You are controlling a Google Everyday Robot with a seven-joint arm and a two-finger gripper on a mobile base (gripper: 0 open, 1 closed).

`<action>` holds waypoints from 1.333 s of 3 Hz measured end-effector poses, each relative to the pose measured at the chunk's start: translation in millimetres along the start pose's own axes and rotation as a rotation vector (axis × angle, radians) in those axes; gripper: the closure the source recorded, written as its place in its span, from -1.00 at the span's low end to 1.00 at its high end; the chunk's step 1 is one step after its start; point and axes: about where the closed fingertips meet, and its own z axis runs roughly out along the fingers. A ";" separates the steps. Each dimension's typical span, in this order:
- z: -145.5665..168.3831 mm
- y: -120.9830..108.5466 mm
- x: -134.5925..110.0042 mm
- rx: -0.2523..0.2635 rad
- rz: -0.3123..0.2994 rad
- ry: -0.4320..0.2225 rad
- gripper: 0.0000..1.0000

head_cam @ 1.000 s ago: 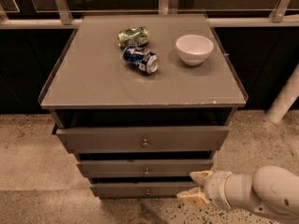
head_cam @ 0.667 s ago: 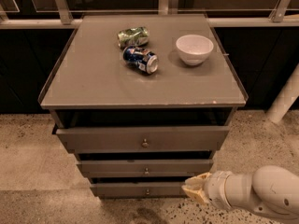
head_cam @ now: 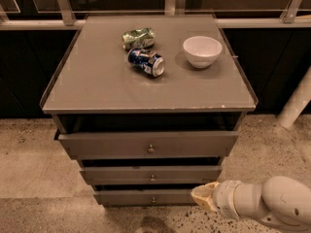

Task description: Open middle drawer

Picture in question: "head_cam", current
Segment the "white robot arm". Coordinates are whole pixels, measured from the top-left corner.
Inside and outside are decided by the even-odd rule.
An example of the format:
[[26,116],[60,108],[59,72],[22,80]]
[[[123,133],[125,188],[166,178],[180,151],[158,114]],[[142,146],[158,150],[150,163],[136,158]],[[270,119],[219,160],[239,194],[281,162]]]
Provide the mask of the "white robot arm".
[[212,182],[195,187],[190,195],[200,207],[225,218],[249,218],[282,233],[311,233],[311,188],[288,177]]

